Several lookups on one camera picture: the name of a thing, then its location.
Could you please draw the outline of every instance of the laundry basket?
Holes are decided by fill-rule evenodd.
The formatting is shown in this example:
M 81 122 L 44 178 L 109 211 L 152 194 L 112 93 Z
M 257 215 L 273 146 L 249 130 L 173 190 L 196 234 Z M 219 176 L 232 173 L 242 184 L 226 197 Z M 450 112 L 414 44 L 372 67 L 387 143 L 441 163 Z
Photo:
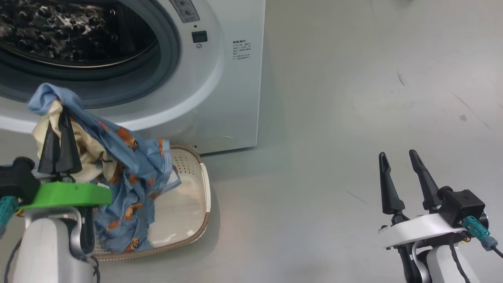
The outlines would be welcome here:
M 98 260 L 117 260 L 152 255 L 197 241 L 210 219 L 211 194 L 208 172 L 201 157 L 192 149 L 171 145 L 173 165 L 181 185 L 155 200 L 155 222 L 148 229 L 153 249 L 131 253 L 111 253 L 96 239 L 94 256 Z

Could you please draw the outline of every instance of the cream fabric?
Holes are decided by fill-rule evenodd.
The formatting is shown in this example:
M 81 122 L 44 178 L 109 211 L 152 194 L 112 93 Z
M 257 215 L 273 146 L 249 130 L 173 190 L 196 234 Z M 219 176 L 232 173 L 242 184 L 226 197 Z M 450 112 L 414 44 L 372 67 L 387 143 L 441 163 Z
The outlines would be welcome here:
M 40 118 L 37 126 L 33 130 L 32 135 L 37 141 L 38 157 L 42 156 L 45 134 L 47 133 L 49 122 L 51 122 L 52 129 L 56 135 L 61 137 L 58 122 L 62 111 L 63 107 L 61 103 L 55 100 L 47 112 L 47 115 Z M 107 154 L 103 146 L 86 133 L 78 123 L 72 121 L 71 126 L 73 128 L 73 134 L 75 135 L 80 162 L 82 163 L 82 171 L 77 174 L 72 174 L 75 181 L 77 183 L 87 183 L 96 179 L 101 173 L 103 173 L 107 180 L 112 179 L 115 167 L 117 166 L 117 160 Z M 96 166 L 98 160 L 104 161 L 102 162 L 103 170 Z

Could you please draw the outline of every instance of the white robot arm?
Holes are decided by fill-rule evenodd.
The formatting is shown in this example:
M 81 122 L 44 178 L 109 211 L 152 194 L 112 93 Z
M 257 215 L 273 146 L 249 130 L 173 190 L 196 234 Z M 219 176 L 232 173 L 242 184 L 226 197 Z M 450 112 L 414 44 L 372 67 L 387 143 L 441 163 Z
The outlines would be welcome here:
M 14 252 L 20 248 L 14 283 L 100 282 L 98 261 L 89 264 L 95 246 L 93 207 L 110 204 L 112 193 L 93 184 L 78 184 L 71 174 L 82 170 L 67 109 L 59 119 L 60 135 L 49 123 L 38 173 L 35 163 L 18 157 L 0 168 L 0 238 L 18 208 L 24 209 L 26 230 L 4 277 L 7 283 Z M 57 218 L 69 215 L 71 218 Z
M 391 180 L 386 154 L 381 153 L 382 210 L 393 215 L 392 225 L 379 230 L 381 246 L 398 251 L 407 283 L 479 282 L 457 243 L 477 238 L 487 251 L 494 250 L 501 256 L 497 241 L 489 236 L 485 204 L 469 190 L 439 190 L 417 152 L 411 150 L 409 155 L 421 183 L 423 207 L 430 214 L 415 219 L 403 215 L 405 205 Z M 431 249 L 418 254 L 417 250 L 424 247 Z

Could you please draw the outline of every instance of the basket rim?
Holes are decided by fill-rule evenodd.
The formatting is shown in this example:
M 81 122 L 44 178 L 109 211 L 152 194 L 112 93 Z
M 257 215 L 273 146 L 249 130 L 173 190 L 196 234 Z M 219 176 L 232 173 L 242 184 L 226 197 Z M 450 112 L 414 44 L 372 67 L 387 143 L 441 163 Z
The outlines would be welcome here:
M 197 159 L 199 164 L 204 164 L 201 156 L 199 156 L 199 154 L 197 152 L 195 152 L 195 150 L 193 150 L 190 147 L 187 147 L 184 145 L 179 145 L 179 144 L 171 144 L 170 149 L 171 150 L 187 151 Z M 204 188 L 204 190 L 205 190 L 205 198 L 206 198 L 205 205 L 206 205 L 206 203 L 208 202 L 208 198 L 210 196 L 206 195 L 206 190 L 208 190 L 208 188 Z M 100 253 L 94 254 L 93 253 L 93 256 L 95 256 L 96 259 L 100 260 L 100 261 L 130 259 L 130 258 L 137 258 L 137 257 L 158 254 L 158 253 L 166 252 L 169 250 L 173 250 L 173 249 L 180 248 L 180 247 L 186 246 L 188 244 L 191 244 L 191 243 L 197 241 L 199 238 L 201 238 L 202 235 L 204 234 L 204 232 L 206 231 L 206 228 L 208 226 L 208 222 L 210 220 L 210 214 L 211 214 L 208 207 L 206 208 L 206 210 L 207 210 L 207 212 L 204 215 L 204 220 L 203 220 L 203 223 L 202 223 L 201 227 L 199 228 L 199 230 L 185 240 L 178 241 L 176 243 L 172 243 L 172 244 L 165 245 L 162 247 L 149 249 L 146 251 L 132 252 L 132 253 L 126 253 L 126 254 L 100 254 Z

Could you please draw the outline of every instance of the cloth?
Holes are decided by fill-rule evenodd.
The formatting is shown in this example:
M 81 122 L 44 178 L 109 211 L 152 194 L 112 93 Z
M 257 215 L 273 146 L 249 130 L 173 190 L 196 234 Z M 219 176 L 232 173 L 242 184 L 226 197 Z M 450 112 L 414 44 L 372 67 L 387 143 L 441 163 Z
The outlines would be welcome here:
M 32 112 L 42 116 L 33 131 L 39 156 L 49 121 L 60 135 L 57 122 L 62 106 L 71 113 L 83 168 L 73 177 L 79 182 L 103 183 L 112 191 L 112 204 L 101 206 L 94 215 L 101 245 L 115 253 L 152 248 L 147 236 L 155 221 L 154 201 L 181 183 L 171 161 L 169 141 L 144 140 L 84 111 L 74 92 L 42 84 L 28 103 Z

